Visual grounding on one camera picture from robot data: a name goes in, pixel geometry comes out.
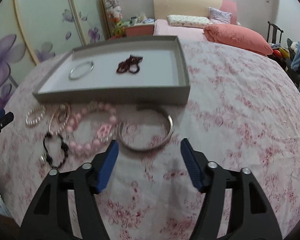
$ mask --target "chair backrest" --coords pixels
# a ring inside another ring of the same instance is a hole
[[[277,25],[275,25],[275,24],[273,24],[271,22],[268,22],[268,24],[269,24],[269,28],[268,28],[267,42],[269,42],[270,27],[272,26],[273,27],[273,31],[272,31],[272,43],[276,44],[276,42],[277,42],[277,31],[280,31],[280,40],[279,40],[279,43],[281,43],[281,38],[282,38],[283,30],[281,30]]]

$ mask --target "gray box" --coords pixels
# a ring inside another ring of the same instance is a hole
[[[140,72],[135,75],[115,73],[119,62],[129,54],[146,55],[140,63]],[[68,74],[76,64],[91,59],[95,59],[96,65],[93,73],[77,81],[68,80]],[[97,79],[100,87],[94,87]],[[186,62],[176,36],[129,37],[75,48],[48,72],[33,91],[34,97],[42,104],[105,101],[114,104],[185,105],[189,93]]]

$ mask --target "bed sheet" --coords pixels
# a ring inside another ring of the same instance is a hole
[[[148,154],[120,147],[109,184],[96,197],[110,239],[190,237],[204,195],[192,186],[182,160],[183,138],[225,169],[249,167],[286,236],[300,219],[298,90],[268,58],[212,42],[182,40],[181,44],[191,91],[186,106],[164,106],[174,122],[170,141]],[[6,106],[15,120],[0,134],[0,189],[19,225],[49,172],[49,167],[39,162],[48,118],[30,129],[25,126],[25,116],[37,104],[31,94],[34,86],[58,60],[60,57],[55,57],[37,66]],[[124,136],[130,144],[153,145],[162,139],[164,126],[156,123],[164,120],[154,113],[136,114],[134,106],[117,106],[117,112],[126,122]],[[82,122],[80,134],[88,138],[94,125],[94,121]],[[70,155],[61,171],[76,169],[92,159],[92,155]],[[227,230],[230,195],[227,191],[219,236]],[[69,204],[74,233],[80,236],[73,192]]]
[[[203,29],[181,26],[170,26],[167,20],[158,19],[154,23],[153,35],[178,36],[180,39],[192,41],[208,41],[203,34]]]

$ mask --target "pink nightstand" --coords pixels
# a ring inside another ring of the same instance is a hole
[[[153,35],[154,24],[137,24],[125,28],[127,37]]]

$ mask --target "headboard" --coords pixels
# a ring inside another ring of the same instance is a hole
[[[227,0],[153,0],[155,19],[167,19],[168,15],[209,17],[209,7],[231,12],[231,24],[237,22],[237,5]]]

